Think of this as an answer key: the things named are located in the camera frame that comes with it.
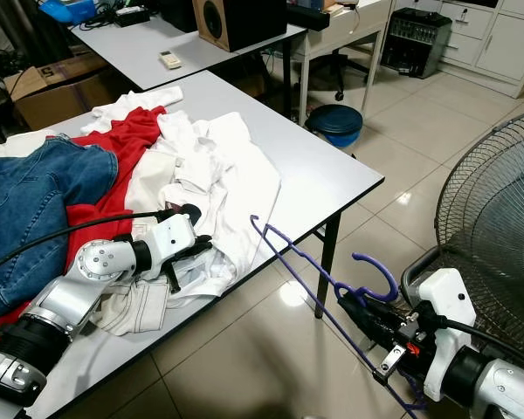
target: denim jacket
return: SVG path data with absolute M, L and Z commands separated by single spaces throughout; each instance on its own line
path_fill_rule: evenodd
M 0 258 L 67 227 L 66 206 L 95 204 L 113 186 L 118 162 L 98 146 L 64 135 L 24 158 L 0 158 Z M 44 242 L 0 266 L 0 316 L 62 274 L 68 236 Z

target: white table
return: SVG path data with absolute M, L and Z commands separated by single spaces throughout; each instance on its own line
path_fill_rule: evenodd
M 296 242 L 326 225 L 322 263 L 327 264 L 325 268 L 329 271 L 341 212 L 380 184 L 383 176 L 210 72 L 200 72 L 175 84 L 183 89 L 184 100 L 169 106 L 170 112 L 183 109 L 193 120 L 209 120 L 228 112 L 240 112 L 249 127 L 252 141 L 281 175 L 281 190 L 270 223 Z M 75 136 L 79 135 L 79 128 L 91 120 L 87 113 L 51 129 Z M 274 259 L 267 245 L 262 244 L 252 272 L 235 287 Z M 324 298 L 325 293 L 321 291 L 321 300 Z M 219 300 L 200 298 L 181 309 L 171 310 L 160 331 L 116 337 L 95 329 L 88 336 L 80 335 L 52 370 L 45 390 L 27 413 L 40 419 L 57 412 Z
M 364 116 L 369 103 L 370 91 L 375 80 L 376 67 L 383 44 L 384 32 L 390 18 L 392 0 L 360 0 L 357 10 L 344 10 L 330 18 L 330 25 L 323 31 L 309 31 L 297 41 L 293 41 L 292 58 L 301 62 L 299 124 L 307 119 L 308 70 L 311 59 L 327 55 L 359 39 L 376 33 L 373 55 L 369 68 L 369 78 L 361 108 Z
M 289 24 L 286 33 L 235 52 L 227 52 L 201 39 L 197 31 L 180 31 L 160 16 L 152 16 L 149 22 L 124 28 L 110 24 L 90 31 L 75 28 L 72 33 L 145 91 L 268 45 L 287 41 L 305 31 Z M 164 51 L 173 52 L 183 65 L 168 70 L 159 59 L 159 53 Z

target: electric fan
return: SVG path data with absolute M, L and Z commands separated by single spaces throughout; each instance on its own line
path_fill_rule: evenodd
M 449 175 L 435 218 L 438 247 L 410 266 L 460 271 L 476 326 L 524 351 L 524 114 L 496 127 Z

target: tiled floor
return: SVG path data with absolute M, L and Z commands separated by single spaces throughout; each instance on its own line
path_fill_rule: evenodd
M 334 103 L 327 75 L 311 79 L 312 106 Z M 358 107 L 361 77 L 348 72 L 346 84 L 344 103 Z M 435 243 L 434 211 L 452 166 L 492 125 L 522 112 L 524 98 L 451 75 L 407 79 L 382 69 L 362 137 L 344 151 L 383 173 L 386 182 L 344 213 L 333 275 L 384 290 L 376 271 L 351 259 L 351 252 L 361 251 L 399 278 Z M 320 256 L 312 237 L 301 247 Z M 314 271 L 288 258 L 315 286 Z M 406 418 L 329 323 L 314 319 L 291 280 L 282 266 L 270 266 L 63 417 Z M 338 306 L 329 306 L 347 321 Z M 347 326 L 361 340 L 361 332 Z M 382 356 L 380 348 L 370 352 L 373 361 Z M 392 382 L 409 397 L 401 377 Z M 420 417 L 465 415 L 445 402 Z

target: speaker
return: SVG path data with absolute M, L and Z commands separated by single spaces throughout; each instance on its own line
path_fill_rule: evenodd
M 286 33 L 285 0 L 193 0 L 200 38 L 233 52 Z

